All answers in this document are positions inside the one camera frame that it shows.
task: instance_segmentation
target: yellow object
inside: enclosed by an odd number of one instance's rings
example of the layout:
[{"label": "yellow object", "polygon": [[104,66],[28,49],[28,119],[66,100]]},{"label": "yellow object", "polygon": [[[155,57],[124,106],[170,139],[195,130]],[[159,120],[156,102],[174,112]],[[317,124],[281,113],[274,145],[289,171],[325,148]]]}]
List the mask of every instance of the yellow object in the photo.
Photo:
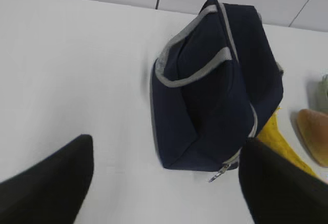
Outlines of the yellow object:
[{"label": "yellow object", "polygon": [[257,138],[280,156],[286,158],[292,164],[299,167],[301,170],[316,177],[316,174],[312,171],[312,169],[302,161],[302,159],[294,152],[284,137],[280,134],[277,125],[276,113],[271,116],[261,132],[258,134]]}]

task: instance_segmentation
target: gray piping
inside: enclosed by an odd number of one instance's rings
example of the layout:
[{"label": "gray piping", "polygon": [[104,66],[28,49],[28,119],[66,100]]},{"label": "gray piping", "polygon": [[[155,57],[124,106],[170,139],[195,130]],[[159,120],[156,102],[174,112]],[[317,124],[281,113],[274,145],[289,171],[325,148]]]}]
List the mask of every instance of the gray piping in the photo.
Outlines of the gray piping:
[{"label": "gray piping", "polygon": [[163,74],[156,73],[157,78],[167,87],[182,87],[188,85],[192,82],[195,82],[206,75],[208,75],[213,69],[219,66],[226,60],[232,60],[231,53],[228,47],[222,48],[212,60],[210,60],[204,67],[196,71],[194,74],[188,78],[179,79],[179,80],[169,80]]},{"label": "gray piping", "polygon": [[230,24],[229,24],[229,20],[228,20],[228,16],[227,16],[226,8],[224,7],[223,3],[219,3],[219,6],[220,6],[220,9],[221,9],[222,14],[223,14],[225,27],[227,28],[227,33],[228,33],[228,37],[229,37],[229,41],[230,41],[232,50],[234,51],[237,62],[239,62],[235,42],[234,42],[234,39],[232,38],[232,32],[231,32],[231,28],[230,28]]},{"label": "gray piping", "polygon": [[215,12],[217,12],[217,8],[215,5],[207,6],[200,12],[200,14],[195,19],[193,19],[180,33],[173,37],[164,47],[162,53],[160,54],[159,58],[155,63],[155,73],[158,80],[161,81],[165,86],[175,88],[188,85],[203,78],[224,61],[232,60],[230,49],[228,47],[224,47],[203,68],[201,68],[200,70],[198,70],[187,78],[179,80],[169,80],[164,76],[164,69],[168,61],[171,47],[186,38],[207,14]]},{"label": "gray piping", "polygon": [[[230,25],[229,25],[229,20],[228,20],[228,16],[227,16],[227,12],[226,12],[226,9],[224,7],[224,4],[223,3],[219,3],[220,5],[220,9],[223,13],[223,18],[224,18],[224,22],[225,22],[225,27],[227,28],[227,34],[228,34],[228,38],[229,38],[229,41],[230,41],[230,44],[231,44],[231,47],[232,47],[232,50],[236,56],[236,60],[238,61],[239,63],[239,60],[238,60],[238,55],[237,55],[237,50],[236,50],[236,46],[235,46],[235,43],[234,43],[234,40],[233,40],[233,37],[232,37],[232,33],[231,33],[231,28],[230,28]],[[250,102],[250,106],[252,108],[252,112],[253,112],[253,116],[254,116],[254,124],[253,124],[253,127],[248,135],[249,138],[252,138],[255,136],[256,134],[256,131],[257,131],[257,126],[258,126],[258,118],[257,118],[257,114],[256,114],[256,111],[252,105],[252,103]],[[241,148],[232,156],[230,157],[228,160],[224,161],[222,164],[223,164],[223,167],[218,171],[217,174],[215,174],[210,180],[209,182],[212,182],[214,181],[217,177],[219,177],[220,175],[222,175],[223,173],[225,173],[226,170],[228,170],[230,168],[230,166],[232,164],[234,164],[235,162],[239,161],[239,155],[240,155],[240,151],[241,151]]]}]

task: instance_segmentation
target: navy fabric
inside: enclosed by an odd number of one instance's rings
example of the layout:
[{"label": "navy fabric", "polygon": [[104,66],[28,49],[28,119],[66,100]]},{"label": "navy fabric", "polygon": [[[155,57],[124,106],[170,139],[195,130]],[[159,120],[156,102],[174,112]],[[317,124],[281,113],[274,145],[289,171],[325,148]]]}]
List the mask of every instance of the navy fabric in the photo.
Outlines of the navy fabric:
[{"label": "navy fabric", "polygon": [[249,99],[262,128],[282,99],[282,79],[253,6],[225,4]]},{"label": "navy fabric", "polygon": [[[202,10],[209,5],[215,5],[218,12],[207,14],[184,40],[170,49],[164,76],[169,80],[187,78],[224,47],[230,49],[232,60],[226,60],[205,77],[179,88],[169,88],[161,83],[156,77],[155,65],[153,68],[153,126],[160,159],[168,169],[218,171],[222,163],[241,148],[252,130],[254,115],[250,101],[254,101],[252,104],[258,111],[261,123],[257,131],[260,131],[282,97],[281,75],[276,65],[272,67],[275,61],[255,9],[246,11],[254,13],[254,17],[249,17],[250,21],[257,16],[254,31],[263,32],[264,37],[246,30],[247,33],[238,38],[238,46],[247,37],[254,37],[250,40],[257,44],[254,48],[263,49],[259,53],[241,50],[241,56],[238,55],[239,61],[243,62],[241,65],[233,53],[217,0],[208,0]],[[241,10],[241,14],[234,12],[232,16],[243,14]],[[230,26],[235,27],[233,20]],[[258,84],[253,87],[254,80],[263,82],[262,88]]]}]

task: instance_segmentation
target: gray trim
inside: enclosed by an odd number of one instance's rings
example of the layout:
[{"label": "gray trim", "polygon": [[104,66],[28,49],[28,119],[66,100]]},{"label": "gray trim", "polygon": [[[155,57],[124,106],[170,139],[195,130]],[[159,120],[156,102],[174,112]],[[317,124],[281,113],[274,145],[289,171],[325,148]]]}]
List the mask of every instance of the gray trim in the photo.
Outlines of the gray trim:
[{"label": "gray trim", "polygon": [[[223,3],[219,3],[219,5],[220,5],[220,9],[221,9],[221,11],[223,13],[225,27],[227,28],[227,33],[228,33],[228,37],[229,37],[229,41],[230,41],[232,50],[233,50],[233,52],[234,52],[234,54],[236,56],[236,59],[237,59],[237,61],[239,63],[238,55],[237,55],[237,50],[236,50],[236,46],[235,46],[235,43],[234,43],[234,40],[233,40],[233,37],[232,37],[232,33],[231,33],[231,29],[230,29],[230,25],[229,25],[229,21],[228,21],[228,16],[227,16],[226,9],[225,9]],[[252,105],[251,102],[250,102],[250,106],[252,108],[252,112],[253,112],[253,116],[254,116],[254,124],[253,124],[253,127],[252,127],[252,129],[251,129],[248,137],[254,137],[255,134],[256,134],[256,132],[257,132],[258,118],[257,118],[256,110],[254,109],[254,107],[253,107],[253,105]],[[218,176],[222,175],[226,170],[228,170],[232,164],[234,164],[235,162],[239,161],[240,151],[241,151],[241,148],[236,152],[236,154],[234,154],[228,160],[224,161],[222,163],[223,164],[223,167],[218,171],[218,173],[216,175],[214,175],[209,180],[209,182],[214,181]]]},{"label": "gray trim", "polygon": [[159,156],[159,149],[158,149],[158,142],[157,142],[157,133],[156,133],[156,123],[155,123],[155,113],[154,113],[154,102],[153,102],[153,69],[152,73],[150,75],[150,85],[149,85],[149,96],[150,96],[150,117],[152,121],[152,130],[153,130],[153,138],[154,138],[154,147],[155,147],[155,152],[160,160]]},{"label": "gray trim", "polygon": [[237,50],[236,50],[236,46],[235,46],[235,42],[234,42],[234,38],[232,37],[232,32],[231,32],[231,28],[230,28],[226,8],[224,7],[223,3],[219,3],[219,6],[220,6],[220,9],[221,9],[222,14],[223,14],[224,23],[225,23],[225,27],[227,29],[227,33],[228,33],[228,37],[229,37],[229,41],[230,41],[232,50],[234,51],[237,62],[239,62],[238,55],[237,55]]},{"label": "gray trim", "polygon": [[218,53],[216,53],[212,60],[210,60],[204,67],[193,73],[188,78],[179,80],[169,80],[163,74],[158,72],[156,72],[156,76],[158,80],[167,87],[182,87],[205,77],[226,60],[232,60],[231,53],[228,47],[222,48]]},{"label": "gray trim", "polygon": [[258,119],[257,119],[256,110],[254,109],[254,107],[253,107],[253,105],[252,105],[251,102],[250,102],[250,106],[251,106],[252,111],[253,111],[254,124],[253,124],[252,130],[251,130],[251,132],[249,133],[248,137],[249,137],[249,138],[254,138],[254,136],[255,136],[255,134],[256,134],[256,131],[257,131]]},{"label": "gray trim", "polygon": [[179,80],[169,80],[164,76],[164,69],[166,67],[169,52],[173,45],[180,42],[184,38],[186,38],[201,22],[201,20],[209,13],[216,13],[217,8],[215,5],[209,5],[205,9],[203,9],[200,14],[193,19],[180,33],[178,33],[175,37],[173,37],[164,47],[162,50],[159,58],[157,59],[155,63],[155,73],[159,81],[161,81],[165,86],[167,87],[182,87],[187,84],[190,84],[196,80],[199,80],[206,76],[208,73],[210,73],[214,68],[219,66],[221,63],[223,63],[225,60],[231,60],[231,53],[230,49],[228,47],[222,48],[212,60],[210,60],[203,68],[189,76],[185,79],[179,79]]}]

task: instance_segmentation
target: beige object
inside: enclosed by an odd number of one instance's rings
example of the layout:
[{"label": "beige object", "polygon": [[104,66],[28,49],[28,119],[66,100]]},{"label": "beige object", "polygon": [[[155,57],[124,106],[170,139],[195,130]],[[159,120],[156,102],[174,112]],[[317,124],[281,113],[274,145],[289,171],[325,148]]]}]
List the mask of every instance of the beige object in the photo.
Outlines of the beige object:
[{"label": "beige object", "polygon": [[328,167],[328,116],[303,109],[298,112],[297,125],[313,158],[321,166]]}]

